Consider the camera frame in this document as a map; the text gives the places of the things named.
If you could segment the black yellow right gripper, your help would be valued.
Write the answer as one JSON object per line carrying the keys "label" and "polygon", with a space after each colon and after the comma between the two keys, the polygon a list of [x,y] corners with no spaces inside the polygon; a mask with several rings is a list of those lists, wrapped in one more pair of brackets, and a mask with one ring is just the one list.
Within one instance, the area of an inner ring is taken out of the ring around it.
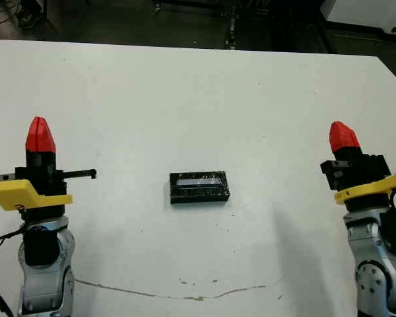
{"label": "black yellow right gripper", "polygon": [[331,151],[336,160],[320,164],[334,200],[349,212],[389,205],[396,193],[396,172],[392,174],[382,155],[362,154],[353,129],[342,122],[331,124]]}

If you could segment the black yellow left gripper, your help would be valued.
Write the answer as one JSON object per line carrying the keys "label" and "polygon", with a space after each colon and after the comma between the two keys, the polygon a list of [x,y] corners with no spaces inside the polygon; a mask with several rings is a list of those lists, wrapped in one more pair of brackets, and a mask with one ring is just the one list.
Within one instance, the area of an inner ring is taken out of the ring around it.
{"label": "black yellow left gripper", "polygon": [[[95,169],[56,170],[56,148],[45,118],[35,117],[28,129],[25,142],[26,166],[16,167],[13,173],[0,174],[0,207],[5,211],[38,209],[71,204],[66,180],[70,178],[95,179]],[[46,155],[51,168],[34,166],[37,153]]]}

